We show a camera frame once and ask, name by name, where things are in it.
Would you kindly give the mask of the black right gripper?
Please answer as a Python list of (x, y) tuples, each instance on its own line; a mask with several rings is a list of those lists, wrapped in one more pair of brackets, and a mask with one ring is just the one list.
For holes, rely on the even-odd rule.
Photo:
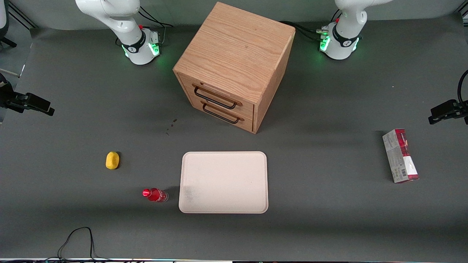
[(24, 112), (24, 110), (35, 110), (53, 116), (54, 109), (50, 106), (48, 100), (43, 99), (32, 93), (26, 93), (25, 104), (22, 101), (8, 101), (14, 97), (15, 92), (10, 82), (0, 74), (0, 106), (16, 112)]

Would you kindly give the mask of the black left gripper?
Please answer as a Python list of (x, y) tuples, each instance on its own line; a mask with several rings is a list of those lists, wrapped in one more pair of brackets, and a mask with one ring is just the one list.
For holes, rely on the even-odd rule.
[(457, 102), (454, 99), (447, 100), (431, 109), (431, 115), (428, 117), (428, 121), (430, 125), (434, 125), (440, 121), (452, 118), (463, 118), (465, 124), (468, 125), (467, 102)]

